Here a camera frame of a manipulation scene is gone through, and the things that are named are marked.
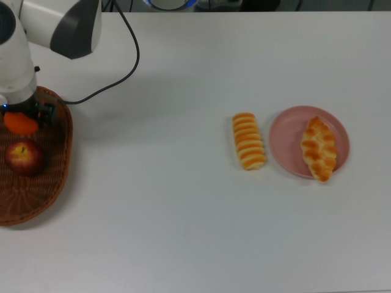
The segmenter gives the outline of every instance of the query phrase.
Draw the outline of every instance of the red apple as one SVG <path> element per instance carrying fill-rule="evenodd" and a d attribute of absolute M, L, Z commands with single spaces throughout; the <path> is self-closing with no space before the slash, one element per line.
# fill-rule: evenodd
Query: red apple
<path fill-rule="evenodd" d="M 43 151 L 31 139 L 21 139 L 9 145 L 5 151 L 5 164 L 22 176 L 34 176 L 43 169 Z"/>

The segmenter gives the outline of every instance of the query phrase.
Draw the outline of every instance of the bread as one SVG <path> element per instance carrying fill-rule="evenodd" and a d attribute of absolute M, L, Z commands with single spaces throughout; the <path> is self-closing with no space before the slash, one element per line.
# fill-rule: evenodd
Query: bread
<path fill-rule="evenodd" d="M 319 117 L 310 119 L 301 140 L 303 160 L 319 181 L 330 179 L 337 163 L 335 136 Z"/>
<path fill-rule="evenodd" d="M 233 116 L 232 123 L 236 152 L 242 168 L 259 169 L 266 162 L 266 158 L 254 114 L 238 113 Z"/>

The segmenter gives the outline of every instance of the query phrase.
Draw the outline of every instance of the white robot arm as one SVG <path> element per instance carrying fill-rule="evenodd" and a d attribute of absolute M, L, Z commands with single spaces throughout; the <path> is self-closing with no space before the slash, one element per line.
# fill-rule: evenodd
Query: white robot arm
<path fill-rule="evenodd" d="M 101 33 L 101 0 L 0 0 L 0 112 L 37 119 L 28 41 L 70 59 L 90 54 Z"/>

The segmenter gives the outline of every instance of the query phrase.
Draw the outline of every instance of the plate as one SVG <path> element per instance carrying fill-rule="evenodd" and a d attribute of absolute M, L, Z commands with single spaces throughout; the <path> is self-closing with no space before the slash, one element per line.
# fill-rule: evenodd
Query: plate
<path fill-rule="evenodd" d="M 273 121 L 269 132 L 269 146 L 278 163 L 288 171 L 305 178 L 313 178 L 307 164 L 302 159 L 301 140 L 307 122 L 319 116 L 335 136 L 338 171 L 349 157 L 348 133 L 342 123 L 329 112 L 312 106 L 296 106 L 283 111 Z"/>

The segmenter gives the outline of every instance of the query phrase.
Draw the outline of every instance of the woven tray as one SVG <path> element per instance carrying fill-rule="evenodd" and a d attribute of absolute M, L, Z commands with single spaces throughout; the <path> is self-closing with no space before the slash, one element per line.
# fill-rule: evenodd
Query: woven tray
<path fill-rule="evenodd" d="M 44 87 L 37 88 L 37 96 L 41 103 L 47 100 L 48 96 L 59 98 Z M 57 104 L 57 114 L 58 118 L 53 127 L 40 129 L 28 136 L 42 147 L 45 154 L 44 170 L 31 178 L 16 175 L 5 165 L 5 149 L 21 137 L 11 133 L 0 117 L 1 226 L 23 223 L 36 217 L 51 206 L 61 193 L 68 176 L 73 125 L 66 105 Z"/>

